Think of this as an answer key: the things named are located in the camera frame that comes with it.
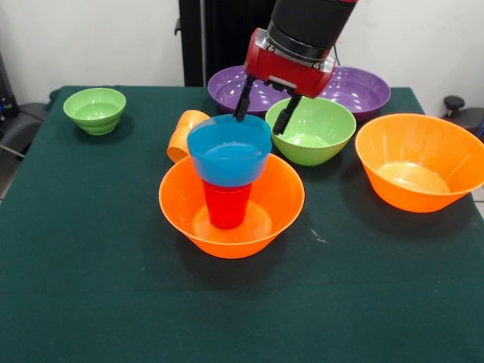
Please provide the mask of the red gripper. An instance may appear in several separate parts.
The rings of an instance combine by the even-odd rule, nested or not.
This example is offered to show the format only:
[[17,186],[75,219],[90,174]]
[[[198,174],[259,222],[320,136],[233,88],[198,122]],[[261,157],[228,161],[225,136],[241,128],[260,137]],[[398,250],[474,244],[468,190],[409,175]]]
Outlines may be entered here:
[[238,122],[244,120],[250,106],[250,92],[255,79],[277,83],[296,92],[290,98],[287,106],[279,113],[272,128],[275,135],[284,134],[302,96],[308,98],[319,96],[329,83],[335,64],[334,57],[330,55],[319,61],[291,57],[271,43],[264,29],[255,29],[250,38],[244,63],[248,76],[234,109],[234,118]]

